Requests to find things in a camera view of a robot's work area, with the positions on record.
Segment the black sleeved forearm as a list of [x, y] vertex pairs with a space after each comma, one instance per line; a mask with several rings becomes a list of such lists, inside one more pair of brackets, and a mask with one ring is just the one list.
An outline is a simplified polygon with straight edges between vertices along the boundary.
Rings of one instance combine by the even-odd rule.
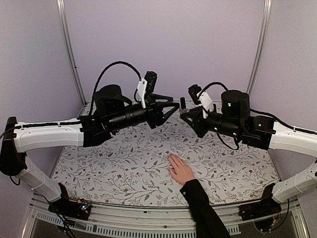
[[207, 193], [197, 179], [185, 182], [180, 189], [196, 223], [198, 238], [229, 238], [230, 234], [218, 214], [210, 206]]

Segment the left aluminium frame post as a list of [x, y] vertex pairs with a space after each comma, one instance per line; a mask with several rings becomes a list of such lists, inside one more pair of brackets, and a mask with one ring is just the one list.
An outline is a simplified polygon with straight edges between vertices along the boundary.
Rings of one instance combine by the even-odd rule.
[[57, 4], [57, 12], [58, 12], [58, 16], [59, 16], [63, 40], [64, 40], [64, 44], [65, 44], [66, 54], [67, 54], [68, 61], [70, 64], [71, 73], [72, 73], [73, 80], [75, 83], [75, 88], [77, 90], [81, 104], [83, 106], [85, 106], [87, 104], [87, 100], [86, 100], [85, 93], [84, 93], [84, 90], [83, 90], [83, 87], [82, 87], [82, 84], [80, 81], [78, 67], [76, 64], [76, 60], [75, 60], [75, 56], [74, 56], [74, 52], [73, 52], [73, 48], [72, 48], [71, 37], [70, 37], [70, 33], [69, 33], [66, 10], [65, 10], [65, 2], [63, 0], [57, 0], [56, 4]]

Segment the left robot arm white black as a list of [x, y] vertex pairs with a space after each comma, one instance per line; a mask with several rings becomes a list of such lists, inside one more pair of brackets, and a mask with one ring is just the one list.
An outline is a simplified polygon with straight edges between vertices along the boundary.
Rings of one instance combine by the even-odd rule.
[[93, 94], [96, 110], [93, 115], [43, 123], [7, 120], [0, 151], [0, 171], [27, 183], [43, 195], [63, 215], [70, 215], [73, 203], [63, 185], [48, 178], [26, 152], [33, 149], [76, 146], [94, 147], [103, 144], [121, 129], [147, 122], [151, 129], [163, 125], [179, 109], [172, 97], [157, 95], [139, 86], [141, 101], [133, 104], [122, 95], [118, 85], [111, 84]]

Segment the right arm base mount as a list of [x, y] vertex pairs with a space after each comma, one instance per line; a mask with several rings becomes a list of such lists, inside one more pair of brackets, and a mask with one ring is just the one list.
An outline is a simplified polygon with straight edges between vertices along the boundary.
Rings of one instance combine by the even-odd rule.
[[255, 203], [239, 206], [238, 215], [243, 221], [256, 219], [281, 212], [280, 203], [273, 200], [273, 187], [275, 183], [269, 184], [264, 188], [261, 199]]

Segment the front aluminium slotted rail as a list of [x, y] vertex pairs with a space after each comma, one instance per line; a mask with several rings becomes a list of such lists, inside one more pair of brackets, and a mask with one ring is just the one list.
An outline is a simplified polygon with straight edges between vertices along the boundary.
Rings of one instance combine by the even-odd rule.
[[[233, 238], [310, 237], [297, 199], [282, 204], [280, 214], [243, 220], [239, 204], [215, 206]], [[71, 219], [67, 232], [62, 220], [48, 211], [46, 201], [35, 195], [27, 209], [22, 238], [194, 238], [195, 224], [189, 209], [150, 208], [94, 203], [88, 220]]]

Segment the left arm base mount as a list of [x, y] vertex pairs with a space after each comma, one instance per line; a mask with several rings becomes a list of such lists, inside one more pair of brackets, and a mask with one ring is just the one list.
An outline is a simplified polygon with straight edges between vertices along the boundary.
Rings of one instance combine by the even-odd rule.
[[55, 202], [50, 202], [48, 210], [66, 217], [87, 221], [91, 213], [91, 202], [84, 198], [71, 201], [66, 187], [60, 182], [58, 185], [61, 189], [61, 197]]

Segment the floral patterned table mat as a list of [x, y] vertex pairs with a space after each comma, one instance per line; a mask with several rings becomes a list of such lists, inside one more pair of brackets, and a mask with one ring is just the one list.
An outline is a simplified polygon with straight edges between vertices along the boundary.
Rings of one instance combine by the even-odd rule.
[[257, 200], [279, 180], [268, 152], [209, 132], [198, 138], [174, 113], [155, 129], [121, 130], [97, 147], [65, 147], [53, 172], [71, 198], [145, 207], [185, 207], [181, 186], [168, 172], [169, 155], [184, 160], [212, 205]]

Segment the person's bare hand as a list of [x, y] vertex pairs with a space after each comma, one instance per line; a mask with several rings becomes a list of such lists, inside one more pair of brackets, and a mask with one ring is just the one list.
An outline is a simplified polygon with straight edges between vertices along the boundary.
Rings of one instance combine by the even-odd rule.
[[177, 183], [184, 185], [186, 182], [195, 179], [191, 168], [179, 157], [170, 154], [168, 159], [171, 164], [168, 168], [168, 172]]

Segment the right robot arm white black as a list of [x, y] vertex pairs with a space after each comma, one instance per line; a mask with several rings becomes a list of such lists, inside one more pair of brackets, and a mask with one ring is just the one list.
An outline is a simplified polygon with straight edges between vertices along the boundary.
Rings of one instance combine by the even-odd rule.
[[221, 95], [221, 113], [216, 111], [207, 92], [193, 86], [189, 89], [195, 108], [188, 110], [180, 99], [180, 117], [199, 138], [209, 131], [232, 137], [236, 144], [264, 150], [286, 150], [312, 157], [317, 156], [316, 131], [290, 126], [267, 113], [251, 116], [249, 95], [238, 90], [226, 90]]

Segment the right aluminium frame post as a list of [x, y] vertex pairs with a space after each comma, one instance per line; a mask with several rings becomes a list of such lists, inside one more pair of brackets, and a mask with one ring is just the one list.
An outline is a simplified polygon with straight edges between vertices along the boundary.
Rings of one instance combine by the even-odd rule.
[[253, 61], [253, 66], [251, 69], [251, 74], [250, 74], [247, 91], [246, 91], [249, 95], [251, 95], [254, 89], [257, 74], [259, 71], [261, 58], [262, 58], [262, 54], [264, 50], [265, 39], [266, 39], [268, 26], [269, 26], [271, 7], [272, 7], [272, 0], [265, 0], [263, 13], [262, 13], [262, 21], [260, 26], [260, 33], [259, 33], [259, 38], [258, 38], [258, 43], [256, 48], [256, 54]]

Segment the black nail polish cap brush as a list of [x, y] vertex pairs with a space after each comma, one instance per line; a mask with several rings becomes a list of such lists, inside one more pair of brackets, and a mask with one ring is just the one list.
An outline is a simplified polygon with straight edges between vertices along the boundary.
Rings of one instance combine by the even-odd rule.
[[186, 101], [185, 101], [185, 98], [184, 97], [181, 97], [180, 98], [180, 107], [181, 109], [186, 109]]

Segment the aluminium frame post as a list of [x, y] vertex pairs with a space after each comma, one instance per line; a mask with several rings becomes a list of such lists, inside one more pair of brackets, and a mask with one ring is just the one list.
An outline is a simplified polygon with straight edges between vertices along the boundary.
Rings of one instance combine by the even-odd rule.
[[251, 74], [250, 74], [247, 91], [246, 91], [249, 95], [251, 95], [254, 89], [257, 74], [259, 71], [261, 58], [262, 58], [262, 54], [264, 50], [265, 39], [266, 39], [268, 26], [269, 26], [271, 7], [272, 7], [272, 0], [265, 0], [263, 13], [262, 13], [262, 21], [260, 26], [260, 33], [259, 33], [259, 38], [258, 38], [258, 43], [256, 48], [256, 54], [253, 61], [253, 66], [251, 69]]
[[78, 67], [76, 64], [76, 60], [75, 60], [75, 56], [74, 56], [74, 52], [73, 52], [73, 48], [72, 48], [71, 37], [70, 37], [70, 33], [69, 33], [66, 10], [65, 10], [65, 2], [63, 0], [57, 0], [56, 4], [57, 4], [57, 12], [58, 12], [58, 16], [59, 16], [63, 40], [64, 40], [64, 44], [65, 44], [66, 54], [67, 54], [68, 61], [70, 64], [71, 73], [72, 73], [73, 80], [75, 83], [75, 88], [77, 90], [81, 104], [83, 106], [85, 106], [87, 104], [87, 100], [86, 100], [85, 93], [84, 93], [84, 90], [83, 90], [83, 87], [82, 87], [82, 84], [80, 81]]

